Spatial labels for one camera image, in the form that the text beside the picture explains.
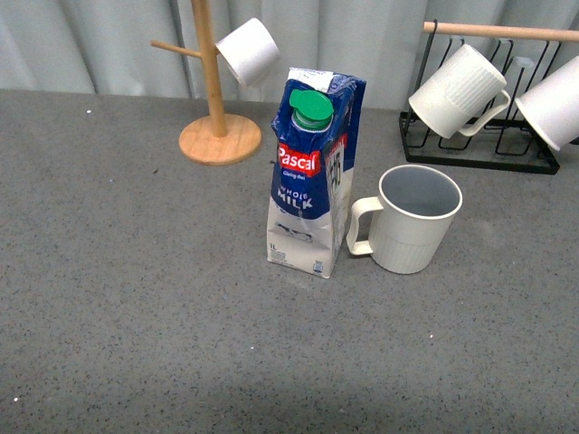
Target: mug handle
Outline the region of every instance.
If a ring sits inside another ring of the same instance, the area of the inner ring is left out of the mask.
[[[356,241],[360,230],[360,216],[366,212],[382,211],[384,207],[377,197],[365,197],[358,199],[352,205],[352,219],[350,220],[350,230],[347,232],[346,243],[353,255],[369,255],[373,253],[370,241]]]
[[[498,113],[503,111],[508,107],[510,104],[510,96],[508,95],[506,90],[502,90],[500,93],[503,94],[505,97],[505,102],[502,103],[500,106],[496,106],[482,115],[471,127],[465,128],[462,127],[459,129],[459,133],[466,137],[472,137],[479,132],[481,128],[489,123],[491,119],[493,119]]]

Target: red label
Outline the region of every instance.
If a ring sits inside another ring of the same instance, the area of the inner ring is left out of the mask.
[[[342,136],[340,136],[336,142],[334,143],[334,145],[332,146],[332,150],[329,152],[330,154],[332,154],[334,151],[336,151],[336,149],[338,149],[339,147],[343,146],[344,149],[346,149],[347,146],[347,133],[344,133]]]
[[[280,143],[279,160],[284,169],[300,172],[305,176],[317,175],[321,170],[321,152],[314,151],[311,154],[302,154],[294,151],[285,143]]]

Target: ribbed white mug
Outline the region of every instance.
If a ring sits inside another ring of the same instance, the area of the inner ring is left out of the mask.
[[[410,106],[432,131],[451,138],[457,131],[474,136],[510,104],[505,77],[475,48],[462,45],[409,98]],[[485,112],[470,127],[465,124],[502,94],[505,101]]]
[[[347,247],[371,255],[384,269],[411,274],[432,260],[455,214],[462,192],[447,175],[424,165],[399,165],[386,171],[379,195],[352,205]],[[372,212],[368,240],[357,241],[360,216]]]
[[[515,98],[530,126],[555,151],[579,137],[579,56],[520,98]]]

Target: white curtain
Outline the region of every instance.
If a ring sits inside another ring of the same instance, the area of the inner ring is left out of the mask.
[[[365,79],[365,106],[382,109],[406,105],[424,21],[579,29],[576,0],[212,0],[211,8],[216,41],[255,16],[282,55],[257,88],[242,88],[221,63],[224,99],[279,101],[294,66]],[[152,39],[197,49],[189,0],[0,0],[0,88],[204,98],[201,62],[150,47]],[[437,38],[432,56],[446,42]],[[577,45],[566,44],[554,68]],[[519,50],[540,55],[536,45]]]

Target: wooden mug tree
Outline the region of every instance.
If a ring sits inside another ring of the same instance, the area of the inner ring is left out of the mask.
[[[201,59],[207,88],[209,116],[189,124],[179,137],[179,146],[190,159],[204,165],[231,165],[251,156],[260,147],[261,130],[250,119],[225,114],[211,10],[208,0],[192,0],[199,52],[165,42],[151,45]]]

